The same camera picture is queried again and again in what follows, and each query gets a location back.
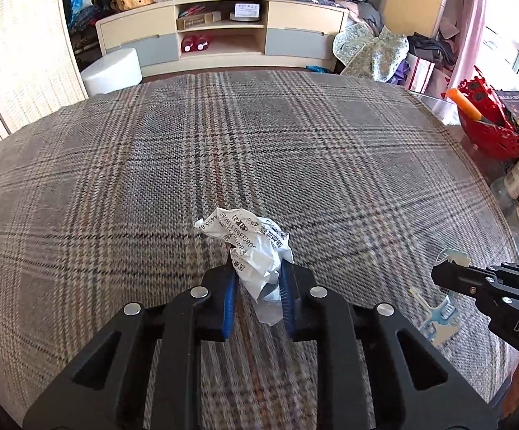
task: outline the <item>shelf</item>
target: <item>shelf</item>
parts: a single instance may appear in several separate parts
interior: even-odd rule
[[[182,52],[180,59],[215,55],[263,55],[263,52],[252,35],[219,35],[212,39],[207,50]]]
[[[248,27],[263,28],[263,27],[265,27],[265,24],[263,24],[261,21],[241,22],[241,21],[232,21],[231,19],[226,19],[223,21],[216,21],[211,24],[195,25],[194,27],[190,27],[189,29],[178,30],[178,33],[206,31],[209,29],[240,29],[240,28],[248,28]]]

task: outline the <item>tv stand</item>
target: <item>tv stand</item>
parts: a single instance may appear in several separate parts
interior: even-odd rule
[[[261,5],[261,20],[224,18],[207,25],[178,30],[178,14],[206,4],[230,7],[239,1]],[[231,66],[318,65],[333,69],[333,38],[344,30],[347,10],[293,0],[171,0],[124,11],[96,23],[103,56],[120,48],[138,53],[142,75]],[[206,51],[181,52],[184,37],[206,34]]]

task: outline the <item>wooden floor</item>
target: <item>wooden floor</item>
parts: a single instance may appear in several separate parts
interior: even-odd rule
[[[151,81],[158,81],[160,79],[169,79],[174,76],[182,76],[183,74],[200,74],[200,73],[227,73],[228,71],[309,71],[304,67],[267,67],[267,66],[238,66],[238,67],[217,67],[217,68],[208,68],[208,69],[194,69],[193,71],[180,71],[178,73],[167,73],[167,74],[158,74],[157,76],[148,76],[142,79],[142,84]]]

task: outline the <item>cabinet drawer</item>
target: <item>cabinet drawer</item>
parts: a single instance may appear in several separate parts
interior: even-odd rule
[[[135,48],[138,53],[140,67],[177,61],[180,59],[180,48],[175,34],[155,35],[141,40],[123,43],[116,47],[108,48],[106,53],[120,48]]]
[[[265,54],[332,59],[333,36],[300,29],[267,29]]]
[[[267,27],[275,29],[304,29],[327,35],[341,30],[344,13],[325,6],[314,6],[285,1],[270,1]]]
[[[174,6],[132,12],[100,25],[106,50],[132,40],[163,34],[175,34]]]

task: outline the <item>red basket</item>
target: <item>red basket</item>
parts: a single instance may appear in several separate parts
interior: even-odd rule
[[[481,72],[478,73],[481,77],[475,76],[470,81],[462,81],[458,90],[464,93],[478,111],[495,125],[471,120],[459,108],[458,118],[462,128],[473,144],[476,144],[488,158],[499,161],[519,158],[519,133],[514,131],[509,123],[506,123],[506,127],[497,126],[497,124],[505,124],[504,107],[494,90],[487,85]]]

